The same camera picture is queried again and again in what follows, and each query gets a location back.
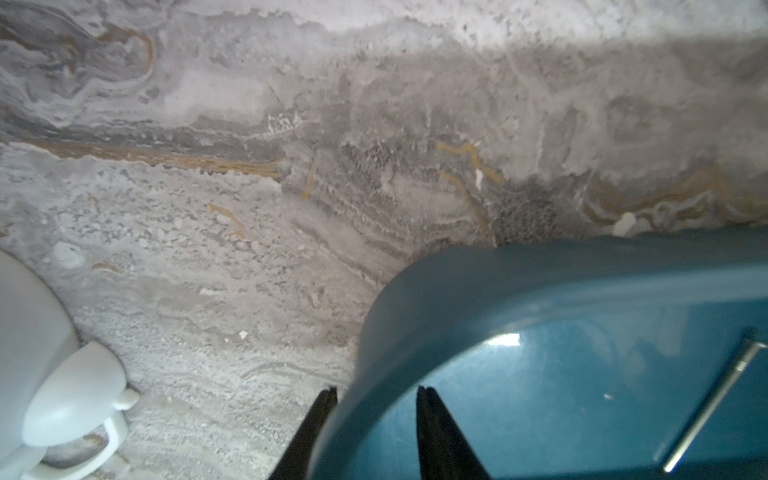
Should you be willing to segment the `teal plastic storage box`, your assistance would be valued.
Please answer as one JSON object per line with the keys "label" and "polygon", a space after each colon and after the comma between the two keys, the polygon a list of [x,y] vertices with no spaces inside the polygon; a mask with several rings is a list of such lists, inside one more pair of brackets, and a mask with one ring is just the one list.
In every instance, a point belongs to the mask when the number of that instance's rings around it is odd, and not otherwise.
{"label": "teal plastic storage box", "polygon": [[313,479],[416,479],[437,391],[494,479],[660,479],[745,340],[767,341],[767,232],[454,247],[363,323]]}

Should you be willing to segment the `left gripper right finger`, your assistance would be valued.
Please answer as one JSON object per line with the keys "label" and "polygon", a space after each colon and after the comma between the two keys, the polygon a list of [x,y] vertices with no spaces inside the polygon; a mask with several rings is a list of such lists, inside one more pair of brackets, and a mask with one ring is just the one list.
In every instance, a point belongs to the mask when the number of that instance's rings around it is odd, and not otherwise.
{"label": "left gripper right finger", "polygon": [[416,433],[422,479],[490,479],[432,387],[417,389]]}

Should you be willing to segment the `steel nail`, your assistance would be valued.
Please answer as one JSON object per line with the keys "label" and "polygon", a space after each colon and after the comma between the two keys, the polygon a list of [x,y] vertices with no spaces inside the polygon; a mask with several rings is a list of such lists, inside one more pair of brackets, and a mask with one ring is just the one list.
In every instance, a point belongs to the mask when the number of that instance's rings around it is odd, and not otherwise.
{"label": "steel nail", "polygon": [[740,380],[747,368],[757,355],[767,348],[765,342],[745,335],[722,369],[712,387],[687,421],[684,429],[671,445],[668,453],[661,462],[660,468],[664,474],[671,474],[680,465],[682,459],[699,436],[718,407]]}

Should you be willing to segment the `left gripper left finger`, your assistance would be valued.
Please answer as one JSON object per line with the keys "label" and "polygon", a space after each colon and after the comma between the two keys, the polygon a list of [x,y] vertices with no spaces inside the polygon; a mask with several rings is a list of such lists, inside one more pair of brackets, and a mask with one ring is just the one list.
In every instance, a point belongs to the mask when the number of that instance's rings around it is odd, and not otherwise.
{"label": "left gripper left finger", "polygon": [[305,480],[314,445],[338,404],[337,388],[322,390],[289,442],[269,480]]}

